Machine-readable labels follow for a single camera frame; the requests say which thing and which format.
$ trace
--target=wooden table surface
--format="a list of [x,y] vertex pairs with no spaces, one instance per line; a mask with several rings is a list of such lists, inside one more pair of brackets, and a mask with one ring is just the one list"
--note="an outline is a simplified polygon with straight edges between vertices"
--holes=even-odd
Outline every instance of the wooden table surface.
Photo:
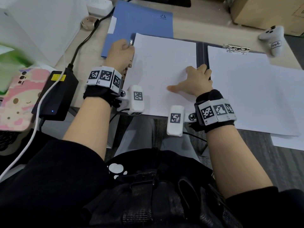
[[[273,58],[270,55],[269,47],[257,38],[263,30],[234,25],[222,3],[208,0],[191,1],[191,8],[139,0],[132,0],[132,3],[172,12],[174,38],[203,41],[219,45],[234,44],[246,46],[255,51],[266,52],[270,63],[273,65],[301,69],[287,42],[285,42],[283,53],[279,57]],[[107,36],[109,24],[110,18],[101,22],[92,38],[82,46],[78,53],[74,63],[74,74],[79,80],[79,84],[71,104],[73,107],[80,107],[82,105],[85,83],[92,68],[103,64],[104,59],[100,54]],[[66,66],[71,61],[77,46],[89,34],[90,31],[82,28],[76,35],[65,52]],[[63,58],[58,61],[55,68],[58,70],[64,68]]]

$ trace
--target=leg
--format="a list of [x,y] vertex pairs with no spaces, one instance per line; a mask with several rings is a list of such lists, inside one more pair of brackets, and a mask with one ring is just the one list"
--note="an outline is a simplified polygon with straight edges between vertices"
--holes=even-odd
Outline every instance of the leg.
[[188,134],[183,134],[182,137],[166,135],[161,145],[161,150],[171,150],[180,156],[191,157],[199,161]]
[[145,115],[133,117],[114,155],[153,147],[154,120]]

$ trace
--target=cartoon character phone case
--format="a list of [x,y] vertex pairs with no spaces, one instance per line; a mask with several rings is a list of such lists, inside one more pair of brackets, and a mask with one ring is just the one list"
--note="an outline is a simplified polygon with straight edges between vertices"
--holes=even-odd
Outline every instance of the cartoon character phone case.
[[0,106],[0,130],[24,131],[31,123],[32,109],[50,75],[48,70],[19,70]]

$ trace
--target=screw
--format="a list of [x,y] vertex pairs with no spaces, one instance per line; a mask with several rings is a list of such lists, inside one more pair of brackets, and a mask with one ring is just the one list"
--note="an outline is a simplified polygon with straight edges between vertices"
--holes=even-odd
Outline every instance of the screw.
[[120,91],[120,96],[124,97],[126,95],[126,92],[124,92],[123,90]]
[[196,119],[195,113],[189,114],[189,120],[194,121]]

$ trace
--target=black shirt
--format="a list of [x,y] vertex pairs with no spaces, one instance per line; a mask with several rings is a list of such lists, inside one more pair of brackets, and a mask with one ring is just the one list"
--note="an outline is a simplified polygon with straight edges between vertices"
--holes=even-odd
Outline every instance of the black shirt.
[[[200,184],[210,169],[172,151],[135,150],[105,163],[93,150],[78,143],[54,140],[37,153],[13,183],[0,194],[0,221],[6,227],[26,224],[77,225],[80,209],[119,175],[166,163],[173,178],[187,176]],[[279,192],[276,187],[245,192],[226,200],[244,227],[301,226],[304,193]]]

